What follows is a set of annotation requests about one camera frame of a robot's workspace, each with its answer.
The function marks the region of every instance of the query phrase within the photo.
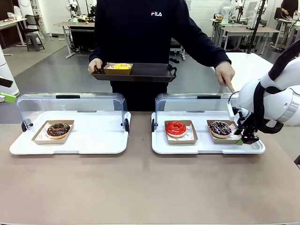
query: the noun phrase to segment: cardboard box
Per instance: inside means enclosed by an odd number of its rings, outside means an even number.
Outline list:
[[[170,122],[173,122],[173,120],[165,121],[165,128],[166,128],[167,124],[170,123]],[[168,143],[169,144],[195,144],[198,141],[198,136],[197,136],[197,133],[196,133],[196,130],[195,130],[195,127],[194,127],[192,121],[190,121],[190,120],[178,120],[178,122],[183,123],[186,126],[191,126],[192,127],[192,135],[194,136],[194,138],[193,138],[193,140],[185,140],[183,138],[181,140],[181,137],[179,137],[179,138],[171,137],[167,134],[167,131],[165,129],[165,135],[166,135],[166,138],[168,140]]]
[[[45,126],[47,125],[47,123],[49,123],[50,125],[53,125],[55,123],[66,123],[70,126],[69,131],[67,132],[67,135],[61,139],[50,139],[49,140],[38,140],[38,135],[46,135],[47,130],[45,129]],[[42,127],[37,131],[37,133],[33,136],[32,141],[34,141],[36,144],[64,144],[66,142],[66,140],[68,139],[71,131],[74,128],[74,120],[47,120]]]
[[[241,135],[233,134],[234,131],[232,132],[232,134],[229,137],[226,137],[226,138],[217,138],[217,137],[213,136],[212,131],[210,130],[210,124],[214,121],[216,121],[216,120],[207,120],[207,128],[208,128],[208,131],[212,138],[212,141],[215,144],[236,144],[238,142],[238,140],[241,139]],[[238,126],[236,125],[236,123],[234,121],[230,121],[230,120],[221,120],[221,121],[227,123],[229,126],[234,125],[234,127],[236,129],[238,129]]]
[[[131,68],[130,69],[108,69],[110,66],[113,66],[117,63],[112,63],[112,62],[109,62],[103,69],[104,69],[104,72],[105,74],[107,75],[129,75],[130,72],[131,72],[131,69],[133,67],[133,64],[129,64],[131,65]]]

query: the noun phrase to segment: red donut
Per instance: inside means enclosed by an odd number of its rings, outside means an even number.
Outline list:
[[[182,137],[187,132],[187,127],[178,121],[172,121],[165,128],[167,134],[172,137]]]

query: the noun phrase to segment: person in black clothes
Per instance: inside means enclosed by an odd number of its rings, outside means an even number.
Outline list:
[[[281,3],[281,17],[282,19],[286,19],[286,17],[289,15],[290,17],[293,17],[294,14],[297,15],[298,12],[298,0],[283,0]],[[282,21],[277,22],[276,30],[280,30]],[[289,27],[285,26],[285,32],[289,31]],[[272,40],[270,42],[270,45],[274,45],[276,42],[278,33],[274,33],[272,36]]]
[[[189,17],[184,0],[98,0],[96,12],[90,73],[103,62],[167,64],[175,38],[193,59],[216,69],[220,85],[234,91],[231,61]],[[125,97],[129,111],[153,112],[156,96],[166,93],[168,84],[111,81],[111,86]]]

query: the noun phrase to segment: black tray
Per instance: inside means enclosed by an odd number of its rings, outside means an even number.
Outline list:
[[[136,81],[169,83],[176,78],[177,68],[170,64],[134,63],[130,75],[106,75],[104,70],[100,74],[96,71],[92,75],[101,81]]]

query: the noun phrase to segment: black pants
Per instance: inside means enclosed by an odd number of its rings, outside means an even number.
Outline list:
[[[111,86],[124,96],[128,111],[155,112],[155,98],[167,93],[168,83],[111,81]]]

